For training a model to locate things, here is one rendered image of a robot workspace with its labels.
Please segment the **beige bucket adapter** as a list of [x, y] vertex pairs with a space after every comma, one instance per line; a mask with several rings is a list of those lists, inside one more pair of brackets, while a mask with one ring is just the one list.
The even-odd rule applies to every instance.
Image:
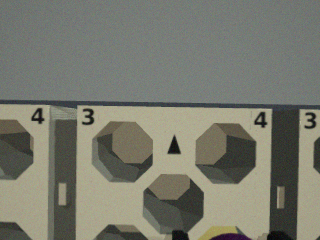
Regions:
[[269, 234], [320, 240], [320, 110], [272, 111], [270, 201]]
[[267, 240], [271, 130], [272, 109], [77, 105], [76, 240]]
[[76, 240], [76, 148], [77, 109], [0, 104], [0, 240]]

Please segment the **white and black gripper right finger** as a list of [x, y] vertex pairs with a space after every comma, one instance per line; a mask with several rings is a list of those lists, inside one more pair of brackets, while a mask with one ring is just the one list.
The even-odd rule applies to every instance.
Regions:
[[284, 231], [272, 231], [267, 235], [267, 240], [293, 240]]

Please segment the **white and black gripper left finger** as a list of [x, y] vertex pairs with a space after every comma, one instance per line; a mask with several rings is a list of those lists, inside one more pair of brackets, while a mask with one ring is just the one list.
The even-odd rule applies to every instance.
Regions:
[[183, 230], [172, 230], [172, 240], [189, 240], [188, 233]]

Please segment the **grey bench mat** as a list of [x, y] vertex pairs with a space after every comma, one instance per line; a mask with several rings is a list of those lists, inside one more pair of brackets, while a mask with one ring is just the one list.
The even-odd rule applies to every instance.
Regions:
[[0, 0], [0, 100], [320, 105], [320, 0]]

